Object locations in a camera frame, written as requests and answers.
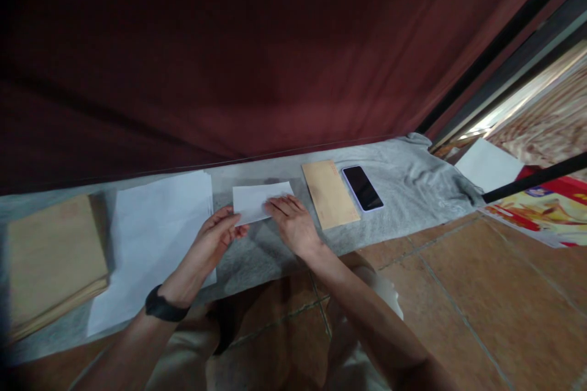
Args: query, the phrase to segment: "white paper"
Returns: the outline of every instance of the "white paper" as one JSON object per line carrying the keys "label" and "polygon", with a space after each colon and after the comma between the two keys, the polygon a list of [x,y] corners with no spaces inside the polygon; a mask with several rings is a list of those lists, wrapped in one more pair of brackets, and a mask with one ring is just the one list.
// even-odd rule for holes
{"label": "white paper", "polygon": [[[87,336],[140,311],[151,289],[177,268],[212,210],[212,178],[203,171],[116,194],[110,230],[115,267],[108,289],[94,298]],[[215,282],[214,270],[203,287]]]}
{"label": "white paper", "polygon": [[288,181],[272,185],[233,186],[232,206],[234,213],[242,216],[236,226],[269,218],[270,215],[263,207],[267,199],[286,194],[293,195],[293,193],[292,186]]}
{"label": "white paper", "polygon": [[485,139],[477,139],[455,164],[463,176],[484,192],[512,183],[523,167],[524,163]]}

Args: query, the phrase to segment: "stack of brown envelopes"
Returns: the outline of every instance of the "stack of brown envelopes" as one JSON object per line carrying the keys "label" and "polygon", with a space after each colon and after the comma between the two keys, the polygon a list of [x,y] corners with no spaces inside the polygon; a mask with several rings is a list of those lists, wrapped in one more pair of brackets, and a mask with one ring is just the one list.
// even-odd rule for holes
{"label": "stack of brown envelopes", "polygon": [[9,224],[11,341],[107,289],[104,217],[79,195]]}

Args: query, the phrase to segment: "person's right hand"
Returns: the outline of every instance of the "person's right hand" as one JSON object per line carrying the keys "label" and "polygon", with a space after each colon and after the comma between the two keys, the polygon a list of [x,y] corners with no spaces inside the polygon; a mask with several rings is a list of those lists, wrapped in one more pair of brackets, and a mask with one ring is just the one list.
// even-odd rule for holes
{"label": "person's right hand", "polygon": [[310,213],[293,195],[269,199],[265,209],[279,226],[281,239],[297,256],[304,258],[321,245]]}

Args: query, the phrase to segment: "black pole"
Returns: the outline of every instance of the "black pole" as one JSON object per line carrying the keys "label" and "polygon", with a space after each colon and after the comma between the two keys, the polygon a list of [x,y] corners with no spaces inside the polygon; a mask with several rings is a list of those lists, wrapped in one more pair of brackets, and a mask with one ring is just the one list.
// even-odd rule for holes
{"label": "black pole", "polygon": [[503,199],[504,197],[511,196],[521,191],[526,191],[527,189],[539,186],[556,178],[580,171],[583,168],[587,168],[587,152],[537,171],[523,179],[508,183],[501,188],[489,191],[488,193],[483,194],[483,200],[485,200],[485,203],[490,204],[496,200]]}

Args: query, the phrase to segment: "gray cloth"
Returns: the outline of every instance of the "gray cloth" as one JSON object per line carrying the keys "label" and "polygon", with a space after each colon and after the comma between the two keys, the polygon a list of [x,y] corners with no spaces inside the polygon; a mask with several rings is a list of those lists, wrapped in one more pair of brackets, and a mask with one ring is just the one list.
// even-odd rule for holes
{"label": "gray cloth", "polygon": [[[232,203],[232,187],[290,181],[294,193],[308,207],[319,226],[301,165],[332,159],[336,167],[360,165],[383,200],[385,207],[361,213],[361,220],[319,234],[338,255],[380,241],[433,227],[473,212],[483,205],[481,195],[452,165],[430,155],[430,141],[412,133],[375,144],[339,148],[303,155],[228,165],[207,169],[212,176],[214,207]],[[77,194],[102,193],[111,211],[116,191],[144,185],[174,174],[159,174],[131,180],[81,186],[35,194],[0,197],[0,220],[21,218],[67,200]],[[266,219],[251,225],[249,236],[235,242],[218,265],[218,282],[203,289],[197,304],[213,301],[256,285],[290,275],[303,264],[283,245],[275,223]],[[90,342],[124,328],[121,324],[86,338],[90,303],[12,346],[15,363],[47,356]]]}

